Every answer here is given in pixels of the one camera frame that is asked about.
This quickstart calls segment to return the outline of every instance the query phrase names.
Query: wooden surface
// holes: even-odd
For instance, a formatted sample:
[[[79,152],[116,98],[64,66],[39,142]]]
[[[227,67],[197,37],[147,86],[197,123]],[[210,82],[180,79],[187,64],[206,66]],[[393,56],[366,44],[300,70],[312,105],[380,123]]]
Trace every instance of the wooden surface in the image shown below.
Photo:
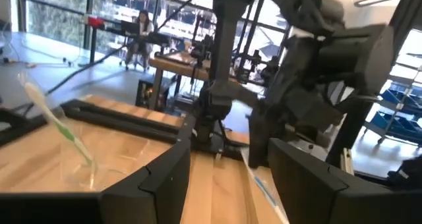
[[[134,107],[126,103],[90,96],[86,101],[139,117],[180,126],[182,118]],[[109,165],[96,184],[107,187],[140,169],[169,148],[155,140],[81,123],[68,122],[86,146]],[[247,134],[230,132],[232,140],[247,142]],[[45,126],[0,149],[0,192],[90,192],[70,182],[64,169],[76,161],[73,149],[51,126]],[[116,169],[125,173],[111,171]],[[271,181],[267,169],[258,171]],[[245,165],[223,157],[192,153],[189,189],[181,223],[280,223],[262,192],[250,178]]]
[[[166,70],[169,72],[174,72],[175,74],[183,75],[183,76],[192,76],[193,72],[193,65],[196,63],[196,59],[192,58],[187,52],[180,52],[180,53],[174,53],[172,55],[169,55],[168,58],[175,59],[178,61],[182,61],[185,63],[190,63],[190,66],[172,62],[169,60],[165,60],[162,58],[155,58],[151,57],[149,60],[149,63],[152,67],[155,67],[157,69]],[[203,62],[203,69],[200,69],[196,73],[198,73],[198,76],[195,75],[195,77],[199,80],[208,80],[208,72],[205,69],[210,68],[211,62],[209,60],[204,60]]]

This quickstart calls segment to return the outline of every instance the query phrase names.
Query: computer monitor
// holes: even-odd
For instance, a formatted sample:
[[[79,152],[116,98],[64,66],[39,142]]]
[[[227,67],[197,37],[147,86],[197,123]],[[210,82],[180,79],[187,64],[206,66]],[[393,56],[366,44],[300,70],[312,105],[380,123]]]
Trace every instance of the computer monitor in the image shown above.
[[[139,35],[139,33],[140,33],[139,27],[140,26],[139,26],[138,23],[127,22],[127,21],[124,21],[124,20],[121,21],[122,31],[127,32],[129,34]]]

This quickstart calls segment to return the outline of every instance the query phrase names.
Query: table leg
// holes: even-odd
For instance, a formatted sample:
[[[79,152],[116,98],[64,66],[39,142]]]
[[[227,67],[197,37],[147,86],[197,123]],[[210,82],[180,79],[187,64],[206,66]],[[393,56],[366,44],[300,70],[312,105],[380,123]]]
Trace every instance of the table leg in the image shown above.
[[[180,91],[180,84],[182,83],[182,75],[177,75],[176,88],[174,89],[174,97],[176,97]]]
[[[97,29],[93,28],[92,35],[91,35],[90,63],[93,63],[95,61],[96,43],[97,43]]]
[[[157,102],[158,102],[158,96],[160,94],[161,90],[161,82],[163,80],[163,70],[162,69],[156,69],[156,75],[154,77],[154,84],[152,86],[152,96],[150,98],[150,105],[149,109],[156,110]]]

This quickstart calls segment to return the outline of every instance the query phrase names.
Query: floor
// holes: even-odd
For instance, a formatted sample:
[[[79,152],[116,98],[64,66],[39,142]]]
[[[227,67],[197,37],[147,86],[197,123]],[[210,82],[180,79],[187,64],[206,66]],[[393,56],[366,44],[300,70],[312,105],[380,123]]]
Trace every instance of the floor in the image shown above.
[[[77,47],[39,36],[13,34],[11,42],[14,49],[7,49],[6,54],[10,58],[18,59],[23,63],[13,63],[0,67],[0,94],[4,100],[3,106],[8,108],[29,102],[18,81],[19,74],[30,75],[32,80],[35,80],[44,90],[47,90],[70,73],[80,69],[79,67],[64,65],[64,57],[70,61],[88,62],[88,51],[79,50]],[[102,54],[97,53],[96,59],[102,56]],[[142,69],[140,71],[125,71],[124,67],[118,66],[118,62],[118,58],[111,57],[104,64],[78,74],[54,93],[51,101],[58,105],[72,98],[96,94],[134,104],[137,78],[143,73]],[[28,69],[26,68],[28,63],[35,63],[36,67]],[[149,73],[154,73],[154,69],[151,68]],[[184,78],[184,81],[181,90],[189,91],[189,79]],[[235,102],[230,114],[224,121],[226,127],[237,132],[248,132],[245,115],[250,111],[245,105]],[[33,110],[30,116],[37,113],[39,111]],[[363,131],[353,147],[353,164],[355,170],[361,172],[385,177],[389,170],[396,170],[403,159],[409,159],[421,153],[415,146],[392,140],[385,140],[381,145],[376,146],[379,137],[371,131],[368,131],[364,136],[362,135]],[[326,154],[324,150],[316,150],[315,152],[319,153],[318,157],[322,159]]]

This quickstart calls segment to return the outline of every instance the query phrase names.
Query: woman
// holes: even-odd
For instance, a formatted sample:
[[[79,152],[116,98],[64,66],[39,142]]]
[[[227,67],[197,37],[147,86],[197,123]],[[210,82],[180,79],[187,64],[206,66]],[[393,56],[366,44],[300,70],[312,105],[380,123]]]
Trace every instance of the woman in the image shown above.
[[[152,25],[151,20],[148,17],[148,11],[142,10],[139,12],[138,18],[136,19],[136,23],[139,24],[139,34],[140,37],[147,36],[150,32],[154,31],[154,26]],[[141,54],[144,70],[147,68],[148,65],[148,59],[150,56],[150,53],[152,51],[152,45],[149,43],[145,43],[142,40],[139,41],[139,43],[132,44],[130,48],[128,48],[127,54],[126,54],[126,69],[128,68],[127,65],[131,62],[132,57],[134,54]]]

